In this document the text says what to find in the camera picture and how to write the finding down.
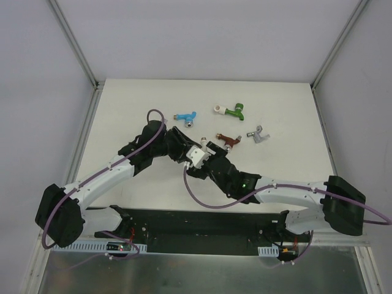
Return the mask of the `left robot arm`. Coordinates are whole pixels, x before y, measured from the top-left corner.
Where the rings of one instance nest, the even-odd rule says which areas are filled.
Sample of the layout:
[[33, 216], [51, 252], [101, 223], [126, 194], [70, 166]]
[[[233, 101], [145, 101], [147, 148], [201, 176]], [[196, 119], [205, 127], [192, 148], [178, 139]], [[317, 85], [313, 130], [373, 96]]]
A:
[[83, 234], [99, 231], [109, 231], [115, 238], [123, 238], [130, 225], [119, 208], [99, 209], [89, 216], [86, 210], [90, 204], [151, 166], [154, 158], [168, 156], [180, 164], [189, 160], [188, 154], [193, 148], [200, 147], [201, 144], [192, 141], [177, 127], [168, 129], [160, 121], [152, 120], [101, 170], [64, 187], [48, 186], [35, 222], [59, 247], [72, 244]]

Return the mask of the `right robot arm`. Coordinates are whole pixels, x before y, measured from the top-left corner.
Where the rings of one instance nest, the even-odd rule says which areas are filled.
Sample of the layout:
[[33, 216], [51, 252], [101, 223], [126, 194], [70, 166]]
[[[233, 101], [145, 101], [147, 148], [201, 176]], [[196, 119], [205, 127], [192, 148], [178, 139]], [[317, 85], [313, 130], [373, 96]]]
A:
[[296, 235], [318, 229], [333, 229], [349, 235], [363, 233], [366, 197], [340, 176], [327, 181], [280, 181], [259, 174], [239, 171], [227, 153], [213, 143], [213, 149], [193, 145], [186, 153], [190, 162], [187, 175], [209, 178], [228, 198], [248, 204], [284, 204], [299, 206], [299, 211], [283, 211], [276, 225], [276, 236], [290, 241]]

